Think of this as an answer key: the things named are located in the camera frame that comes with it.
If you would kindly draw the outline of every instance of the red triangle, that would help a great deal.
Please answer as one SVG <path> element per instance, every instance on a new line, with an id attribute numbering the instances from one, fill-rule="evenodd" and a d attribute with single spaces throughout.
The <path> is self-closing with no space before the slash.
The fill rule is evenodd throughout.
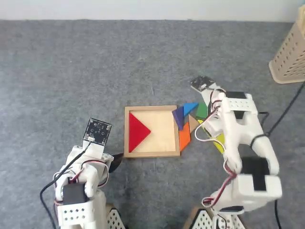
<path id="1" fill-rule="evenodd" d="M 151 131 L 132 113 L 129 113 L 129 153 L 132 152 L 150 132 Z"/>

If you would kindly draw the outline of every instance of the blue triangle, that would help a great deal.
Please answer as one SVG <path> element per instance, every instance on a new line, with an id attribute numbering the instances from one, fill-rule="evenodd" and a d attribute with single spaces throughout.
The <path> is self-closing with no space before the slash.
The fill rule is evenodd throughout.
<path id="1" fill-rule="evenodd" d="M 186 103 L 184 106 L 183 116 L 186 117 L 193 109 L 198 106 L 198 103 Z"/>
<path id="2" fill-rule="evenodd" d="M 183 130 L 183 126 L 184 126 L 184 118 L 183 118 L 183 111 L 184 108 L 183 106 L 177 108 L 176 110 L 173 110 L 173 117 L 176 120 L 177 126 L 179 130 Z"/>

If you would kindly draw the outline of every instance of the floor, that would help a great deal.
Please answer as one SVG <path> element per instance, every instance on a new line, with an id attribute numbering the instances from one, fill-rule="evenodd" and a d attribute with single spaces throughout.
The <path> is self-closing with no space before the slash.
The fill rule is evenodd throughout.
<path id="1" fill-rule="evenodd" d="M 124 107 L 198 102 L 189 81 L 206 75 L 253 95 L 269 111 L 266 130 L 299 84 L 276 84 L 268 62 L 289 23 L 204 21 L 0 21 L 0 221 L 2 228 L 50 228 L 40 189 L 89 117 L 113 124 L 106 152 L 123 152 Z M 305 224 L 305 93 L 271 141 L 280 163 L 283 228 Z M 178 229 L 226 175 L 211 143 L 180 158 L 125 159 L 104 187 L 131 229 Z M 249 153 L 247 147 L 241 154 Z M 53 190 L 45 199 L 52 207 Z M 252 229 L 276 228 L 273 203 L 244 214 Z"/>

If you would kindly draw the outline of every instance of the white wall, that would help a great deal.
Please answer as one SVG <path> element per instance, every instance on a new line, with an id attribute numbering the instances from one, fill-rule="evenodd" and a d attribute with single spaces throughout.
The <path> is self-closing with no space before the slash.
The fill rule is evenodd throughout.
<path id="1" fill-rule="evenodd" d="M 294 21 L 304 0 L 2 0 L 0 19 Z"/>

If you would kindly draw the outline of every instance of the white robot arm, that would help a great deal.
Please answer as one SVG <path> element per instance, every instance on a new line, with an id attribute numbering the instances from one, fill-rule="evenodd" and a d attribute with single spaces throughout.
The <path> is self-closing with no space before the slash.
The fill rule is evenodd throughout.
<path id="1" fill-rule="evenodd" d="M 55 206 L 61 229 L 108 229 L 106 197 L 103 187 L 109 173 L 117 168 L 121 155 L 104 153 L 111 125 L 90 119 L 82 147 L 74 146 L 54 178 L 79 154 L 85 151 L 54 183 Z"/>
<path id="2" fill-rule="evenodd" d="M 279 199 L 279 164 L 252 96 L 226 92 L 208 77 L 192 80 L 191 86 L 208 107 L 209 116 L 201 126 L 211 137 L 224 134 L 224 169 L 230 175 L 218 191 L 203 199 L 203 206 L 211 207 L 215 215 L 237 215 Z M 254 156 L 240 157 L 240 144 L 249 145 Z"/>

